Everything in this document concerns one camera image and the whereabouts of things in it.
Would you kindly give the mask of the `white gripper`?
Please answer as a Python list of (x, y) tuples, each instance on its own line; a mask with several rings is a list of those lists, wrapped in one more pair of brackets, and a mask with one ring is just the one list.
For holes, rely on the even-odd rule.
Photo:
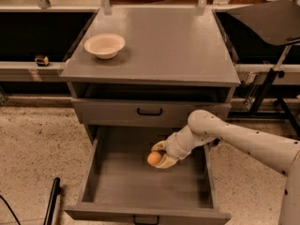
[(190, 151), (183, 148), (179, 141), (177, 141), (176, 133), (173, 133), (165, 142), (157, 142), (151, 151), (166, 151), (167, 155), (164, 155), (159, 163), (155, 165), (158, 169), (168, 169), (175, 165), (179, 160), (185, 159), (190, 155)]

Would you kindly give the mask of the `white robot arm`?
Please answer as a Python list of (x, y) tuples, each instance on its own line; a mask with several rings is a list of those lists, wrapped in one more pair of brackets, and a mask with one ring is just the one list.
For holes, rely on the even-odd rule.
[(278, 225), (300, 225), (300, 143), (297, 140), (224, 122), (205, 110), (192, 112), (187, 125), (156, 143), (148, 164), (168, 169), (191, 151), (219, 139), (287, 177)]

